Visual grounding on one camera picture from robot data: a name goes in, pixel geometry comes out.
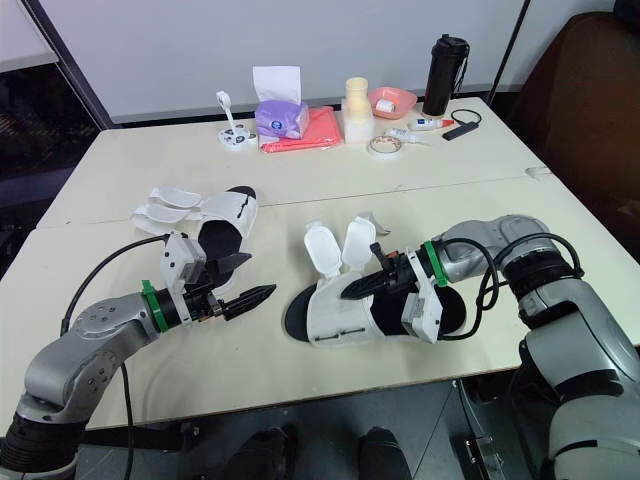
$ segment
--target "purple tissue box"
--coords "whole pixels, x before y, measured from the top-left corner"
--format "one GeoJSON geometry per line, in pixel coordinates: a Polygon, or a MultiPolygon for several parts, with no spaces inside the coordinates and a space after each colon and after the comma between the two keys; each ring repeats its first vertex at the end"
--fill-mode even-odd
{"type": "Polygon", "coordinates": [[[282,100],[261,102],[256,109],[256,130],[269,137],[302,138],[309,125],[309,107],[282,100]]]}

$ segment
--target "tissue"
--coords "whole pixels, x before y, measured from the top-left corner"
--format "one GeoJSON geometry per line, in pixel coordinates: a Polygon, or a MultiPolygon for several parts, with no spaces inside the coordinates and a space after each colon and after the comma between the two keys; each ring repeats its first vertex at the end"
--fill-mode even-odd
{"type": "Polygon", "coordinates": [[[300,67],[253,67],[253,86],[260,104],[256,130],[269,137],[300,139],[309,125],[302,103],[300,67]]]}

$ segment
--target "black thermos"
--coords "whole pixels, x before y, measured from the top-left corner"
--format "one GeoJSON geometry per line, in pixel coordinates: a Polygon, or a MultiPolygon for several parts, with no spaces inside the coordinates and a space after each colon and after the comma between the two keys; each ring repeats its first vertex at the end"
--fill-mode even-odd
{"type": "MultiPolygon", "coordinates": [[[[462,38],[442,35],[431,49],[431,68],[427,89],[424,92],[422,113],[430,117],[440,117],[447,109],[449,99],[455,89],[455,81],[464,62],[469,55],[469,44],[462,38]]],[[[462,82],[464,70],[460,75],[462,82]]]]}

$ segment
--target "pink towel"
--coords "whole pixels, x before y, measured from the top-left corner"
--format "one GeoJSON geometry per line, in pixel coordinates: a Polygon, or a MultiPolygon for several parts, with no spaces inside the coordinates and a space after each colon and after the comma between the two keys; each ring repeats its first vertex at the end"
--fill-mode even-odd
{"type": "Polygon", "coordinates": [[[309,109],[309,126],[300,139],[279,138],[260,146],[263,152],[284,152],[303,148],[329,147],[342,142],[340,127],[331,107],[309,109]]]}

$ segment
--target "white wall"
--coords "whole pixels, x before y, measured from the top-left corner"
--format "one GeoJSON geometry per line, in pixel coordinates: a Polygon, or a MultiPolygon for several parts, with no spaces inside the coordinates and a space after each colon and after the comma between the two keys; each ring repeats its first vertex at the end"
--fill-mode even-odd
{"type": "MultiPolygon", "coordinates": [[[[218,113],[257,102],[252,65],[301,65],[307,100],[343,95],[344,80],[422,91],[442,33],[471,44],[466,90],[493,81],[521,6],[516,0],[41,0],[116,123],[218,113]],[[229,6],[239,8],[229,12],[229,6]]],[[[533,0],[502,80],[518,86],[575,12],[613,0],[533,0]]]]}
{"type": "Polygon", "coordinates": [[[19,0],[0,0],[0,72],[57,61],[19,0]]]}

